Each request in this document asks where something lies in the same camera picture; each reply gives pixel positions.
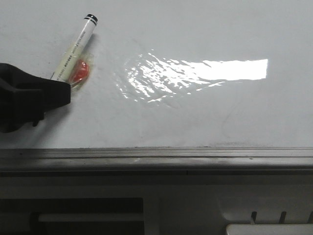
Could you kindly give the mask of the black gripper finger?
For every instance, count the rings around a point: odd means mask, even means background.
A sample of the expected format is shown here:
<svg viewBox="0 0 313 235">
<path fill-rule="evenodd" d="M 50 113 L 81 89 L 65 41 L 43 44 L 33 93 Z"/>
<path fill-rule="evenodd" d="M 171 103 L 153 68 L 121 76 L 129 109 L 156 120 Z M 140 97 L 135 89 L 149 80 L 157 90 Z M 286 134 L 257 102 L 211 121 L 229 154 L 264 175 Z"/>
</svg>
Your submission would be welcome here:
<svg viewBox="0 0 313 235">
<path fill-rule="evenodd" d="M 46 112 L 70 104 L 70 84 L 0 65 L 0 131 L 10 133 L 26 123 L 37 126 Z"/>
</svg>

